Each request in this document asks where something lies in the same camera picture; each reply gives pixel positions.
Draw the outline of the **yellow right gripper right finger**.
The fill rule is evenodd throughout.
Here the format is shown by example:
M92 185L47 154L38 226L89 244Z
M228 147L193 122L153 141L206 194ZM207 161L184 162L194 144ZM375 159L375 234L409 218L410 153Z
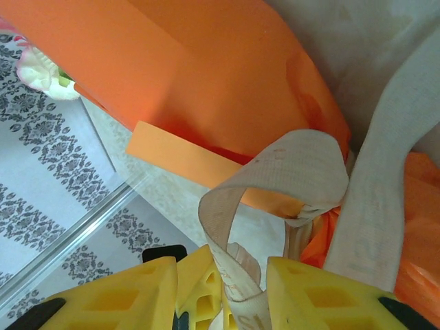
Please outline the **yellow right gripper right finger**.
M288 258L268 259L267 299L273 329L435 329L387 291Z

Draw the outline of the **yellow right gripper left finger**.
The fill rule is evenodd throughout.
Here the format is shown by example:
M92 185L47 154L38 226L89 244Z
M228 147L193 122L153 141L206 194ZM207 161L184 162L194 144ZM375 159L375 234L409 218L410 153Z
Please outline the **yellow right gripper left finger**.
M177 263L165 256L50 296L9 329L171 329Z

